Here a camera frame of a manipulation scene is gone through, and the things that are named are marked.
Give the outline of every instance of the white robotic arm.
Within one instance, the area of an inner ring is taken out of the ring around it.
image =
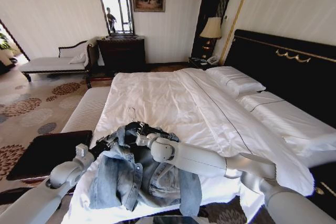
[[[336,224],[304,196],[281,187],[276,181],[276,166],[267,159],[245,153],[221,157],[201,147],[171,141],[167,133],[147,124],[135,124],[139,125],[136,144],[150,148],[154,160],[205,177],[240,177],[247,188],[265,195],[265,205],[277,224]],[[73,161],[56,166],[50,177],[22,195],[0,215],[0,224],[45,223],[67,191],[75,186],[100,153],[111,148],[115,140],[102,138],[90,150],[85,145],[77,146]]]
[[[280,186],[276,181],[276,166],[267,159],[246,153],[221,157],[216,152],[154,134],[148,137],[151,154],[157,162],[167,162],[205,177],[240,177],[247,188],[265,195],[266,208],[276,224],[336,223],[301,194]]]

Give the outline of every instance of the wall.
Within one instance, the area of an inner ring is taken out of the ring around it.
[[[186,61],[201,0],[166,0],[165,13],[133,13],[146,37],[147,62]],[[55,57],[58,46],[107,35],[100,0],[0,0],[0,19],[31,59]]]
[[[240,0],[229,1],[229,18],[234,18],[239,2]],[[222,41],[217,43],[216,52],[223,50],[223,41],[227,39],[226,31],[230,28],[229,24],[228,27],[223,27]],[[336,45],[335,0],[245,0],[234,30],[236,29]],[[225,56],[232,39],[231,36]]]

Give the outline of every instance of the floor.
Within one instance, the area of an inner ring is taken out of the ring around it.
[[[18,65],[26,62],[23,55]],[[152,72],[175,71],[184,64],[151,66]],[[95,81],[92,87],[110,86],[111,81]],[[19,72],[18,66],[0,75],[0,191],[31,184],[9,182],[6,176],[30,142],[39,135],[59,133],[82,96],[87,91],[84,74],[33,74],[32,82]],[[55,212],[48,223],[60,223],[70,197],[63,200],[62,210]],[[0,206],[0,213],[8,206]],[[245,223],[239,197],[228,204],[209,204],[201,208],[200,216],[216,223]],[[251,223],[273,223],[264,208]]]

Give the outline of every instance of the decorative pillow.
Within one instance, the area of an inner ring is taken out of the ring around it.
[[[84,63],[86,60],[86,53],[81,52],[79,55],[74,56],[71,61],[69,61],[69,64],[76,64],[76,63]]]
[[[336,150],[336,129],[270,92],[246,95],[237,102],[299,155]]]
[[[210,68],[206,72],[233,98],[266,89],[260,82],[233,67]]]

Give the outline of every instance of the dark wooden cabinet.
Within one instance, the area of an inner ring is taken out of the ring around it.
[[[97,42],[107,72],[146,71],[143,36],[108,36]]]

